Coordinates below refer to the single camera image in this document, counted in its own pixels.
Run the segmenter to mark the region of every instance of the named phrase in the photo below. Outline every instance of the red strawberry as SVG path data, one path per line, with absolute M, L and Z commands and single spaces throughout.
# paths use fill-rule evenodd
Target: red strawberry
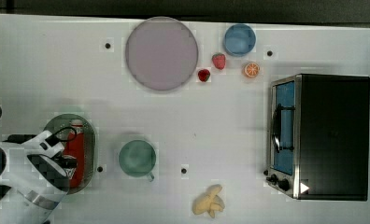
M 212 56 L 212 62 L 216 68 L 222 70 L 226 64 L 225 55 L 222 53 L 214 54 L 214 56 Z
M 203 69 L 203 70 L 200 70 L 197 75 L 199 76 L 199 79 L 202 82 L 207 82 L 209 79 L 210 73 L 207 69 Z

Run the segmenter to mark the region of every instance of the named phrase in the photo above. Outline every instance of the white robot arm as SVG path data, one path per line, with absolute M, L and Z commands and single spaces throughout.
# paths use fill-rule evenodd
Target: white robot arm
M 41 224 L 48 218 L 69 191 L 69 177 L 57 163 L 63 150 L 49 131 L 22 144 L 0 142 L 0 185 L 11 187 L 0 201 L 0 223 Z

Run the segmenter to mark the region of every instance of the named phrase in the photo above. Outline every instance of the blue bowl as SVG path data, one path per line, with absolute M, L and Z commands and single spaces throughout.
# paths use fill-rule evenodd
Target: blue bowl
M 255 33 L 249 26 L 236 24 L 226 31 L 223 45 L 229 54 L 241 57 L 252 51 L 255 42 Z

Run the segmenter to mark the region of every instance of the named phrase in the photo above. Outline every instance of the tabletop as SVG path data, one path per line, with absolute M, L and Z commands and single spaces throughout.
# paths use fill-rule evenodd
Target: tabletop
M 256 46 L 237 58 L 222 45 L 231 23 L 183 21 L 198 44 L 197 68 L 162 93 L 137 83 L 125 62 L 140 22 L 0 15 L 0 141 L 40 133 L 63 113 L 81 115 L 97 133 L 95 165 L 104 171 L 66 196 L 52 223 L 210 223 L 192 202 L 214 184 L 226 205 L 216 223 L 370 223 L 370 169 L 366 202 L 296 201 L 263 176 L 270 83 L 299 73 L 370 76 L 370 29 L 248 24 Z M 217 52 L 227 56 L 223 70 L 211 62 Z M 241 74 L 247 62 L 261 67 L 256 78 Z M 207 83 L 198 81 L 202 68 L 211 71 Z M 157 152 L 153 182 L 118 164 L 136 138 Z

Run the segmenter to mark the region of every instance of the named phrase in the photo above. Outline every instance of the teal cup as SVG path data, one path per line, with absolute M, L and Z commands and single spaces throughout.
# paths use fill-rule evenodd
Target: teal cup
M 133 177 L 146 176 L 152 181 L 155 178 L 152 173 L 155 163 L 155 150 L 146 141 L 131 141 L 119 153 L 119 165 L 126 174 Z

